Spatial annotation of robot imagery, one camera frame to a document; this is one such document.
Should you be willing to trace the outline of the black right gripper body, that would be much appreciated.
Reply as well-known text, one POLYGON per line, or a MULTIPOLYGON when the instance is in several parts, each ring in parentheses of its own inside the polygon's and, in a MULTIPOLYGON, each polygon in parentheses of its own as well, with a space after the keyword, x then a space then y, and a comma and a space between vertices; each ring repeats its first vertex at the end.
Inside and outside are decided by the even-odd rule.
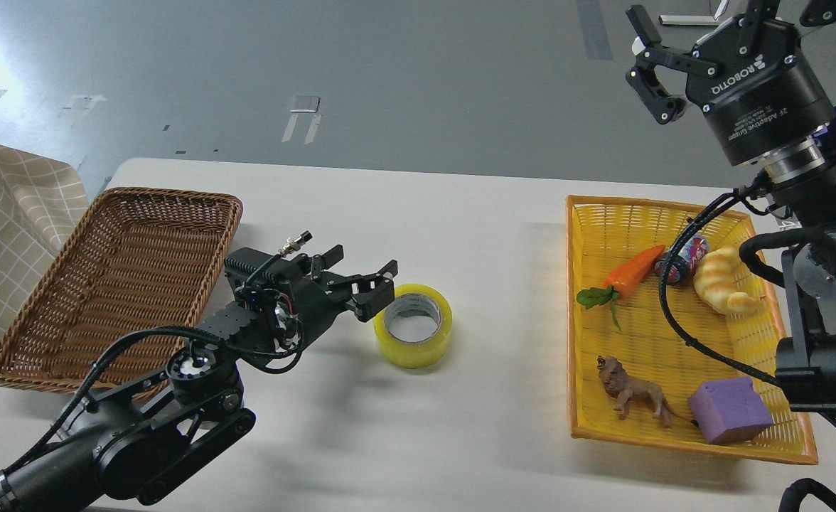
POLYGON ((727 20, 694 50, 717 71, 689 75, 685 94, 703 116, 732 166, 801 142, 831 123, 836 110, 803 55, 798 29, 766 20, 753 54, 741 55, 739 21, 727 20))

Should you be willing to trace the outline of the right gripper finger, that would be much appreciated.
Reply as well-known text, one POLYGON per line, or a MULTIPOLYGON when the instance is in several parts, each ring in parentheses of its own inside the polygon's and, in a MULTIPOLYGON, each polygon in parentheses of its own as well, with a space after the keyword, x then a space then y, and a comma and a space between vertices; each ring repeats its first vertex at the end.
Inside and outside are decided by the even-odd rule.
POLYGON ((671 96, 659 81, 655 69, 663 67, 695 77, 709 78, 717 74, 718 64, 664 46, 658 29, 641 4, 630 6, 626 15, 637 39, 643 45, 633 52, 636 61, 626 74, 627 84, 636 91, 655 122, 660 125, 671 123, 682 116, 687 100, 681 96, 671 96))
MULTIPOLYGON (((753 50, 761 39, 763 25, 776 17, 780 1, 747 1, 741 16, 741 49, 753 50)), ((824 27, 836 23, 836 1, 807 1, 799 16, 802 27, 824 27)))

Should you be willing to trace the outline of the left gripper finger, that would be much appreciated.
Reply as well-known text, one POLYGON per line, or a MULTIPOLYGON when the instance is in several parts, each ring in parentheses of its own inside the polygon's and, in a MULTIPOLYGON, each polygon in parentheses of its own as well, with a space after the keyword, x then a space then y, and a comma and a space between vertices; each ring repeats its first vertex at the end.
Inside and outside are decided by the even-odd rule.
POLYGON ((354 292, 347 301, 347 307, 358 321, 373 320, 395 300, 395 283, 391 278, 379 277, 354 283, 354 292))
POLYGON ((363 274, 340 275, 323 271, 323 286, 332 292, 367 294, 367 292, 382 286, 392 286, 393 279, 398 275, 398 271, 398 260, 389 260, 378 271, 363 274))

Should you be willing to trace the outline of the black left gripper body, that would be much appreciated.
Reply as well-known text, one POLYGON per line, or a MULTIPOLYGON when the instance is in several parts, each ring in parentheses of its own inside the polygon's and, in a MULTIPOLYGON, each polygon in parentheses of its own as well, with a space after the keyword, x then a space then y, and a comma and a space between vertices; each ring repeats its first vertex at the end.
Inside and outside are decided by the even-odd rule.
POLYGON ((292 309, 300 321, 299 346, 305 349, 327 331, 337 315, 347 310, 352 287, 343 276, 329 272, 344 257, 342 249, 324 254, 298 254, 279 259, 279 275, 290 282, 292 309))

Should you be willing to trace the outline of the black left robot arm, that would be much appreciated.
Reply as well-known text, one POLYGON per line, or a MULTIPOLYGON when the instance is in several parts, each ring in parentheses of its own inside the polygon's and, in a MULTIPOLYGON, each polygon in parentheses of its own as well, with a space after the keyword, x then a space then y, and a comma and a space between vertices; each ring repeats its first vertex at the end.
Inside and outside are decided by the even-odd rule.
POLYGON ((239 362, 281 375, 340 314, 366 323, 395 298, 396 260, 340 275, 331 268, 343 247, 301 253, 311 237, 304 231, 274 254, 230 253, 229 304, 197 327, 135 331, 107 348, 50 430, 0 470, 0 511, 80 511, 101 496, 152 505, 249 434, 256 416, 243 405, 239 362), (154 335, 182 344, 145 375, 91 389, 120 354, 154 335))

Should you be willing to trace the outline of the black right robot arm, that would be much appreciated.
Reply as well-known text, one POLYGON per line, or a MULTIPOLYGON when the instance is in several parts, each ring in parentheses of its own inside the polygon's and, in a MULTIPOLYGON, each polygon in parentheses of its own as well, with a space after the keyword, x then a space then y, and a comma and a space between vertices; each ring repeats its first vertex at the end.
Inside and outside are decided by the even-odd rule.
MULTIPOLYGON (((755 181, 713 200, 672 244, 677 252, 736 202, 769 196, 798 229, 755 235, 739 260, 786 292, 791 336, 779 341, 773 375, 721 356, 691 337, 666 299, 669 269, 659 276, 659 304, 675 333, 698 352, 779 387, 791 410, 815 412, 836 427, 836 334, 825 330, 819 301, 836 302, 836 106, 805 60, 801 36, 778 19, 776 1, 750 1, 690 50, 665 46, 645 7, 626 14, 639 48, 627 83, 658 121, 700 107, 730 164, 760 166, 755 181)), ((814 496, 836 511, 836 495, 813 479, 795 481, 780 510, 798 511, 814 496)))

